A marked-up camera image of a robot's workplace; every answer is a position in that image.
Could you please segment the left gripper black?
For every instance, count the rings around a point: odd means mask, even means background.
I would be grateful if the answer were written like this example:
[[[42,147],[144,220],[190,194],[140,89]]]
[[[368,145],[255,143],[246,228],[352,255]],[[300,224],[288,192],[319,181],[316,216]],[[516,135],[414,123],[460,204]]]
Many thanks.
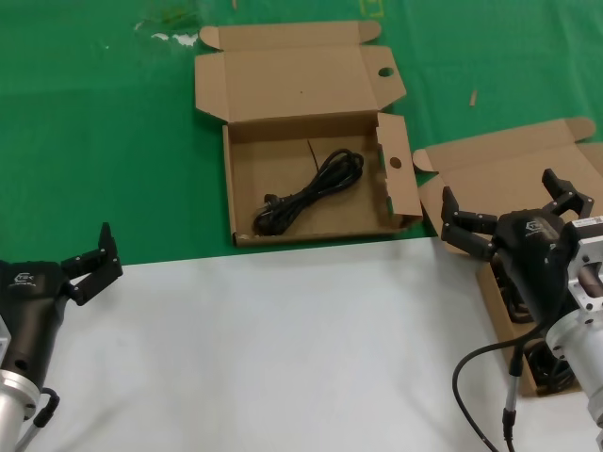
[[[67,301],[78,306],[123,274],[117,244],[104,222],[96,250],[63,261],[1,263],[1,318],[10,341],[3,370],[43,385]]]

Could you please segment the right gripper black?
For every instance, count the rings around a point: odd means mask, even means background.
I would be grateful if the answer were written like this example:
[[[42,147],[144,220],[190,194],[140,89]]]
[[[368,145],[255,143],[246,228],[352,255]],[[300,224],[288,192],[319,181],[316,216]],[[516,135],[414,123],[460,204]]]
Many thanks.
[[[572,211],[579,218],[589,218],[594,200],[552,169],[544,171],[542,184],[552,199],[544,211],[520,210],[500,218],[461,210],[451,188],[445,186],[441,238],[480,260],[491,260],[497,251],[533,321],[553,324],[561,317],[567,298],[569,250],[560,241],[564,227],[560,216]]]

